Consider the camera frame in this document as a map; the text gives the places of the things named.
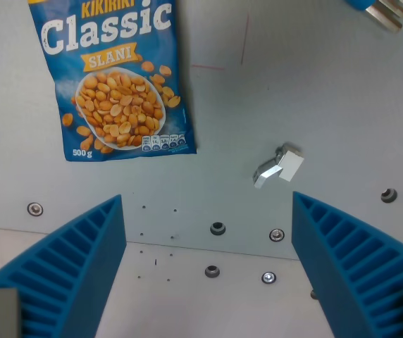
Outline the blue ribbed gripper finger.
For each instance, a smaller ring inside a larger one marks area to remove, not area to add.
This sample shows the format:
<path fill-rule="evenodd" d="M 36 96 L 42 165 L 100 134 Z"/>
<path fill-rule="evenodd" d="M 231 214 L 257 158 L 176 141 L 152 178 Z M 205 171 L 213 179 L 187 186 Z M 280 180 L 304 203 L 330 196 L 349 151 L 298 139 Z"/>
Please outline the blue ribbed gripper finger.
<path fill-rule="evenodd" d="M 335 337 L 403 337 L 403 243 L 294 192 L 292 245 Z"/>
<path fill-rule="evenodd" d="M 126 248 L 122 199 L 95 206 L 0 269 L 23 337 L 95 337 Z"/>

